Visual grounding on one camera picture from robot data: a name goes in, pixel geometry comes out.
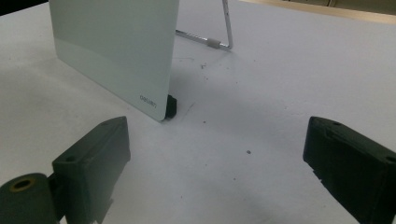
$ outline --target white panel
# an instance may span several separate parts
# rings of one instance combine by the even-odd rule
[[[50,0],[49,7],[61,60],[164,119],[178,0]]]

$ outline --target metal stand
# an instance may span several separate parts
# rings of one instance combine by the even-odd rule
[[[183,31],[176,30],[176,35],[187,38],[189,40],[193,40],[195,42],[208,45],[214,49],[232,49],[233,48],[233,33],[231,31],[231,22],[230,22],[230,13],[228,9],[228,0],[222,0],[223,9],[224,9],[224,18],[225,24],[227,26],[227,36],[228,36],[228,45],[221,43],[221,41],[212,39],[212,38],[204,38],[198,35],[192,35]]]

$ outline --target tabletop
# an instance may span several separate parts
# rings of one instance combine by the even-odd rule
[[[230,0],[231,51],[176,37],[155,121],[57,59],[48,4],[0,17],[0,183],[126,116],[132,160],[104,223],[357,221],[303,162],[311,116],[396,149],[396,26]],[[220,1],[182,0],[177,29],[226,40]]]

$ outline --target whiteboard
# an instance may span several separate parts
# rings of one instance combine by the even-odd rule
[[[50,0],[49,8],[59,59],[164,119],[178,0]]]

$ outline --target wooden edge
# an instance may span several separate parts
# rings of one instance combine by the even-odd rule
[[[356,11],[335,7],[321,7],[282,0],[239,0],[241,2],[266,4],[275,7],[285,7],[328,16],[337,16],[361,21],[374,21],[386,24],[396,24],[396,16],[374,12]]]

